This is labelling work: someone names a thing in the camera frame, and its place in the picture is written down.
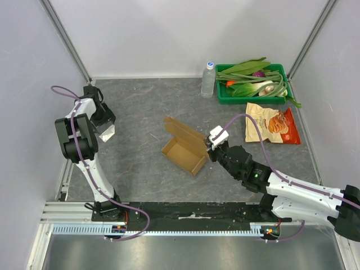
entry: green plastic crate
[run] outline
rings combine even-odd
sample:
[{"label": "green plastic crate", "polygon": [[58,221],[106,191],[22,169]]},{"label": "green plastic crate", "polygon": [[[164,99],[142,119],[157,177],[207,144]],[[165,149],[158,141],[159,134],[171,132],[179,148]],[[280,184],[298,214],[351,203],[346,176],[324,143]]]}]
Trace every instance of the green plastic crate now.
[{"label": "green plastic crate", "polygon": [[[215,70],[216,70],[216,72],[223,71],[225,69],[231,68],[232,66],[234,66],[234,65],[227,65],[227,64],[216,65]],[[282,65],[271,64],[271,65],[265,67],[265,69],[268,69],[271,71],[278,70],[281,73],[281,75],[283,76],[284,81],[287,83],[287,77],[285,75],[284,68],[282,67]],[[248,102],[256,103],[256,104],[284,104],[285,103],[285,100],[283,97],[259,97],[259,96],[230,97],[226,93],[226,85],[225,84],[220,83],[220,81],[218,81],[218,80],[217,80],[216,84],[218,87],[218,97],[219,97],[220,104],[246,104]],[[293,97],[293,95],[291,94],[289,84],[287,84],[287,95],[290,97]]]}]

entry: clear plastic bottle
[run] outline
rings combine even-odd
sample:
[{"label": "clear plastic bottle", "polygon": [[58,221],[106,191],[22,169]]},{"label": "clear plastic bottle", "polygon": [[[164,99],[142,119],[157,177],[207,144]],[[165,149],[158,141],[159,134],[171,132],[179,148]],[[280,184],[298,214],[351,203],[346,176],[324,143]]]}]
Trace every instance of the clear plastic bottle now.
[{"label": "clear plastic bottle", "polygon": [[215,70],[214,63],[208,62],[206,69],[202,73],[201,95],[210,98],[214,93]]}]

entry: cardboard box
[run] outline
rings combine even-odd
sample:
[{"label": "cardboard box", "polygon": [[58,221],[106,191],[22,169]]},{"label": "cardboard box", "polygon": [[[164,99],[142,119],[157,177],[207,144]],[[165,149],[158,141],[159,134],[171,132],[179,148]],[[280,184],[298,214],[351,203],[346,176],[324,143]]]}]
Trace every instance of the cardboard box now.
[{"label": "cardboard box", "polygon": [[204,140],[206,137],[172,117],[164,119],[165,130],[174,137],[164,146],[162,153],[193,176],[209,159]]}]

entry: box lid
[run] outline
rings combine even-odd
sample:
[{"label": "box lid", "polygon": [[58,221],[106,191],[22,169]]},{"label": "box lid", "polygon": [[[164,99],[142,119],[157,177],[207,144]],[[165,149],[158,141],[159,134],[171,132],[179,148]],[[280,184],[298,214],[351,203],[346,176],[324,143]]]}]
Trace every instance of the box lid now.
[{"label": "box lid", "polygon": [[205,145],[206,137],[196,130],[188,127],[173,117],[164,118],[165,130],[180,140],[185,141],[199,153],[209,158],[207,146]]}]

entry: purple onion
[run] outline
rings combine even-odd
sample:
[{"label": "purple onion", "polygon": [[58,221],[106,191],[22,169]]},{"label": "purple onion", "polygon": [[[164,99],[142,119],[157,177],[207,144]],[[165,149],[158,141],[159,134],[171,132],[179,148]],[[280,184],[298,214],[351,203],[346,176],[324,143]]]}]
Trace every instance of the purple onion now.
[{"label": "purple onion", "polygon": [[253,73],[254,77],[266,77],[265,73],[263,73],[262,71],[257,71]]}]

